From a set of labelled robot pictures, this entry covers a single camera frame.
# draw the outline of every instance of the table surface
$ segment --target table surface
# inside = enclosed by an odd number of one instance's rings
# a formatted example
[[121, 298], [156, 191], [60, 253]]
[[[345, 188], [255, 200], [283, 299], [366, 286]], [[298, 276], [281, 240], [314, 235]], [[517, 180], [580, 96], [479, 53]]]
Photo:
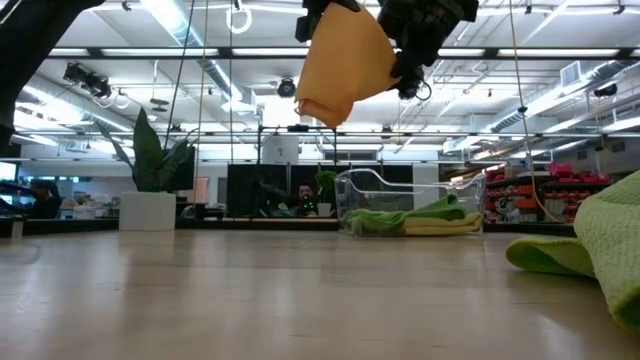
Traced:
[[640, 359], [588, 279], [517, 236], [50, 235], [0, 247], [3, 360]]

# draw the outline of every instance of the orange cloth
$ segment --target orange cloth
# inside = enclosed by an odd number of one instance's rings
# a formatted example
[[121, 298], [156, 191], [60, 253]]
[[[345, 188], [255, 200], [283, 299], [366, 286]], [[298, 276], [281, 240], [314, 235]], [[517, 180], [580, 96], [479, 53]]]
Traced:
[[296, 90], [298, 112], [330, 128], [342, 124], [353, 103], [388, 90], [396, 61], [393, 47], [364, 8], [352, 12], [335, 3], [318, 22]]

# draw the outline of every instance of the computer screen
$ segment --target computer screen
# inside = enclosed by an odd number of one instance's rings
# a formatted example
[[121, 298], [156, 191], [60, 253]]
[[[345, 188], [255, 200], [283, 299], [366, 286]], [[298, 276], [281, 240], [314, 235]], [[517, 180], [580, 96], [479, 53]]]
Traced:
[[1, 181], [15, 181], [16, 171], [18, 165], [0, 162], [0, 180]]

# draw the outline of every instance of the robotic arm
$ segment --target robotic arm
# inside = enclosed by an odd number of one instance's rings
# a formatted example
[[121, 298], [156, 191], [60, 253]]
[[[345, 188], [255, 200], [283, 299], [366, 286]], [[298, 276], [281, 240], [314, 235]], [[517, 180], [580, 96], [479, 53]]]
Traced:
[[[306, 16], [298, 18], [296, 39], [310, 40], [330, 2], [351, 11], [362, 11], [356, 0], [303, 0]], [[438, 50], [460, 21], [475, 22], [477, 0], [378, 0], [378, 24], [401, 51], [391, 70], [399, 78], [392, 89], [398, 89], [401, 99], [416, 96], [424, 81], [422, 65], [431, 66]]]

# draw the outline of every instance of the white planter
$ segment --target white planter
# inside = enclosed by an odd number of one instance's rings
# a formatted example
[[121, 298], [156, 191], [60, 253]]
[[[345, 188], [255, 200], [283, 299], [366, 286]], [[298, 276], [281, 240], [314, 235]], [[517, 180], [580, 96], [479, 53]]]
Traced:
[[176, 228], [176, 195], [125, 192], [120, 202], [121, 231], [166, 231]]
[[318, 203], [318, 216], [319, 217], [331, 216], [331, 203]]

